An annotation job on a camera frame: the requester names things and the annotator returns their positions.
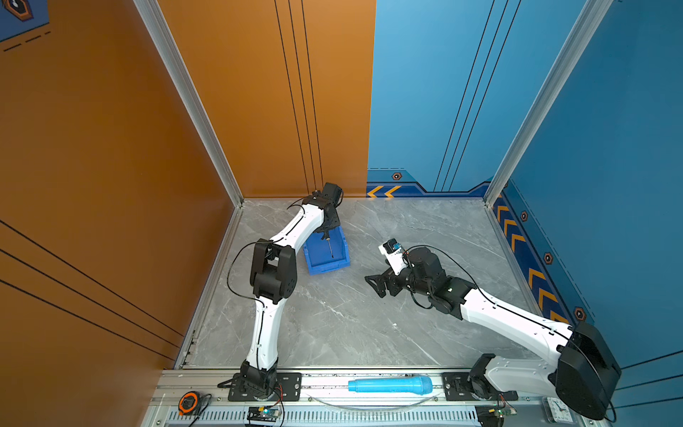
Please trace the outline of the black yellow screwdriver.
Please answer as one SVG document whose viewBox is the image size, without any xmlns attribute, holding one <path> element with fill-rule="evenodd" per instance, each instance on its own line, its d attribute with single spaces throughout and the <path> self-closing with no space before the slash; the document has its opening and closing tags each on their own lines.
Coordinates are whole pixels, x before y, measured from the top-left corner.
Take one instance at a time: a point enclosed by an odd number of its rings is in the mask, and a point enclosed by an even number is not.
<svg viewBox="0 0 683 427">
<path fill-rule="evenodd" d="M 325 242 L 327 242 L 327 245 L 328 245 L 328 248 L 329 248 L 330 257 L 331 257 L 331 259 L 334 260 L 334 259 L 335 259 L 335 256 L 334 256 L 334 249 L 333 249 L 331 237 L 329 236 L 329 234 L 325 234 L 324 237 L 325 237 Z"/>
</svg>

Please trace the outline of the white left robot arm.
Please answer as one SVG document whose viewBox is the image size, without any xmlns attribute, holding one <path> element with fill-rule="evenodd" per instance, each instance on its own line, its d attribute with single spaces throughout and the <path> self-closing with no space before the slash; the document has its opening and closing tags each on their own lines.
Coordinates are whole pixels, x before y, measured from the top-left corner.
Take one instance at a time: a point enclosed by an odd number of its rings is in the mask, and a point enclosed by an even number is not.
<svg viewBox="0 0 683 427">
<path fill-rule="evenodd" d="M 304 252 L 311 275 L 350 266 L 350 249 L 337 212 L 342 202 L 343 189 L 326 183 L 322 190 L 293 202 L 298 212 L 282 231 L 250 244 L 253 294 L 248 299 L 256 309 L 252 342 L 238 373 L 224 386 L 256 400 L 281 396 L 277 342 L 286 302 L 298 282 L 298 254 Z"/>
</svg>

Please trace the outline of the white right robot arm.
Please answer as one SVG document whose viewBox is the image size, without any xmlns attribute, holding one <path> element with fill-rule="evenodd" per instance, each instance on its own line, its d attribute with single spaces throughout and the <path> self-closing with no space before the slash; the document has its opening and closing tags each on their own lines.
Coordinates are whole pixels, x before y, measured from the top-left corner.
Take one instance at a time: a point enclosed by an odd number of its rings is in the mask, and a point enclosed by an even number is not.
<svg viewBox="0 0 683 427">
<path fill-rule="evenodd" d="M 379 297 L 402 291 L 424 295 L 424 309 L 485 327 L 535 354 L 533 359 L 481 355 L 468 374 L 472 394 L 489 400 L 499 393 L 529 392 L 561 400 L 585 418 L 615 421 L 612 398 L 622 369 L 597 327 L 548 320 L 490 295 L 471 276 L 451 276 L 436 247 L 404 248 L 390 239 L 378 249 L 389 267 L 365 281 Z"/>
</svg>

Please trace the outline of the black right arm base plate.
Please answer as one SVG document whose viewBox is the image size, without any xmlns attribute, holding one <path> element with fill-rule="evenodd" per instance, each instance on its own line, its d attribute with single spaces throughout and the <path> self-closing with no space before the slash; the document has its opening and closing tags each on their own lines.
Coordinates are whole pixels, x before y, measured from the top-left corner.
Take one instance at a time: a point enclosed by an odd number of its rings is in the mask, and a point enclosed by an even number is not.
<svg viewBox="0 0 683 427">
<path fill-rule="evenodd" d="M 498 391 L 484 377 L 474 379 L 466 372 L 446 372 L 441 375 L 447 401 L 516 401 L 517 391 Z"/>
</svg>

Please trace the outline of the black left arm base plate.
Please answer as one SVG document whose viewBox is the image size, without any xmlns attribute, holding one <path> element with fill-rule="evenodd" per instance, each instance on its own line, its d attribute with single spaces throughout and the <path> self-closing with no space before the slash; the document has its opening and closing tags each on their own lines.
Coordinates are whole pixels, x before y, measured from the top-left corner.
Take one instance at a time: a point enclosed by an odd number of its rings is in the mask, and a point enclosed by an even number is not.
<svg viewBox="0 0 683 427">
<path fill-rule="evenodd" d="M 300 400 L 302 390 L 302 374 L 298 372 L 276 372 L 267 375 L 266 379 L 248 379 L 236 374 L 231 380 L 228 400 L 230 402 L 284 402 Z"/>
</svg>

